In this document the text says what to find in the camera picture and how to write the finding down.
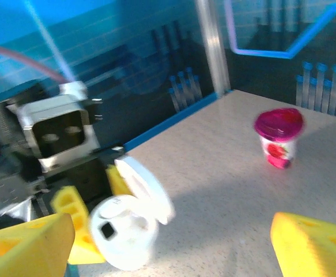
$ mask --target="yogurt cup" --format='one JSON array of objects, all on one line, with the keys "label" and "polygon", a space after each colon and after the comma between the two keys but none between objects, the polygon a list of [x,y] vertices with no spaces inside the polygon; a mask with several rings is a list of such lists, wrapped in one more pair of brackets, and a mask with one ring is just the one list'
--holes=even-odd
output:
[{"label": "yogurt cup", "polygon": [[278,108],[260,114],[254,128],[260,135],[267,161],[279,169],[295,160],[297,140],[304,128],[304,118],[295,108]]}]

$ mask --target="speckled countertop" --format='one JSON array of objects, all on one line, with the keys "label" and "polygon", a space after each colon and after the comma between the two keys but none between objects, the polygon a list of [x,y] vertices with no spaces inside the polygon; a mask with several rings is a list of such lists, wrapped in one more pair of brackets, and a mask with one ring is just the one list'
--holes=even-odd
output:
[{"label": "speckled countertop", "polygon": [[265,161],[257,114],[288,106],[234,91],[130,152],[164,184],[177,216],[145,268],[79,266],[82,277],[282,276],[270,242],[277,211],[336,223],[336,118],[301,109],[307,127],[291,169]]}]

